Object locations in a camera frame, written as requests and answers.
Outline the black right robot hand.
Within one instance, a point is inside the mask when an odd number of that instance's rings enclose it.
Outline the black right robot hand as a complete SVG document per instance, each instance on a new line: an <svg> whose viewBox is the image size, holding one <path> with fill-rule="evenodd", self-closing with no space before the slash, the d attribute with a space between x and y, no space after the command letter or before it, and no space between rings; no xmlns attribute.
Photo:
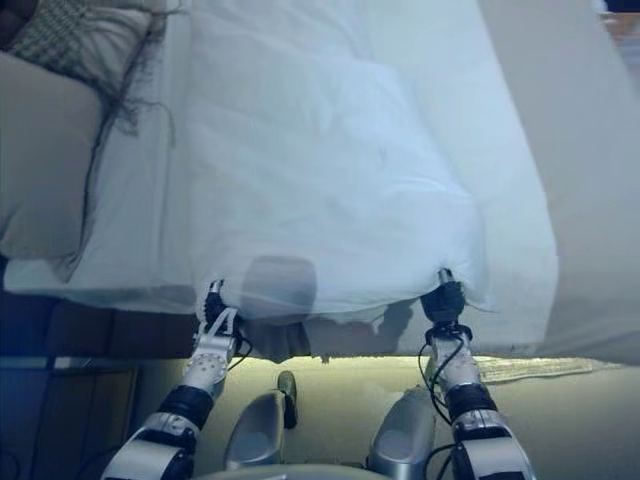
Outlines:
<svg viewBox="0 0 640 480"><path fill-rule="evenodd" d="M439 285L420 297L425 316L434 324L456 323L465 307L462 284L449 269L438 272Z"/></svg>

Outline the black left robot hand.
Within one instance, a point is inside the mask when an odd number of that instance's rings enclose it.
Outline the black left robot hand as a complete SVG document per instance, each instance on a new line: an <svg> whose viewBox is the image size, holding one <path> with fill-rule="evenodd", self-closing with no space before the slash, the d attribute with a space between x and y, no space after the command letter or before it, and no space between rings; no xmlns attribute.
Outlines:
<svg viewBox="0 0 640 480"><path fill-rule="evenodd" d="M212 324L226 309L220 293L223 285L223 280L215 280L209 285L203 304L204 320L207 324Z"/></svg>

